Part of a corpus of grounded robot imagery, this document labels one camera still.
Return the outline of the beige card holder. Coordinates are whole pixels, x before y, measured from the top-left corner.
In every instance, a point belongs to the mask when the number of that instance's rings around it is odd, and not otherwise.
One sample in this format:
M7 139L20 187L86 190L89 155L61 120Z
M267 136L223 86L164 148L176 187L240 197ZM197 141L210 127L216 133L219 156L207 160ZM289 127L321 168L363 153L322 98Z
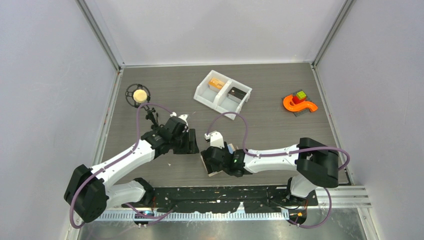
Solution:
M224 142L224 148L210 146L203 150L201 160L205 166L207 174L211 177L220 172L233 176L231 166L235 150Z

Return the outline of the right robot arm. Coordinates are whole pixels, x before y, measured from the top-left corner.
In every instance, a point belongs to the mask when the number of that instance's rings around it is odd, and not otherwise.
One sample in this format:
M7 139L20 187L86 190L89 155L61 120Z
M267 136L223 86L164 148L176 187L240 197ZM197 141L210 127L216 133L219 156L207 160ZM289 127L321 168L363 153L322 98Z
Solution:
M230 151L226 142L212 144L201 152L205 167L214 172L242 177L265 171L296 171L287 181L285 198L299 205L316 188L336 188L339 185L339 154L341 148L326 146L308 137L298 144L280 149Z

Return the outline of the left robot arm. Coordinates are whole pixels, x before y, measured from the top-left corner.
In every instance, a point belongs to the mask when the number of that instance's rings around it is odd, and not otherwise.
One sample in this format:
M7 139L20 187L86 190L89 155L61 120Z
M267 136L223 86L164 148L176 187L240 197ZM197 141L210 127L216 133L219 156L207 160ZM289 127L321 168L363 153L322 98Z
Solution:
M96 220L105 210L123 204L138 203L150 207L155 189L137 177L117 184L124 176L143 164L173 151L176 155L198 154L196 131L189 128L188 115L171 115L166 124L146 132L132 146L111 159L87 167L78 166L72 173L64 194L71 219L77 214L83 222Z

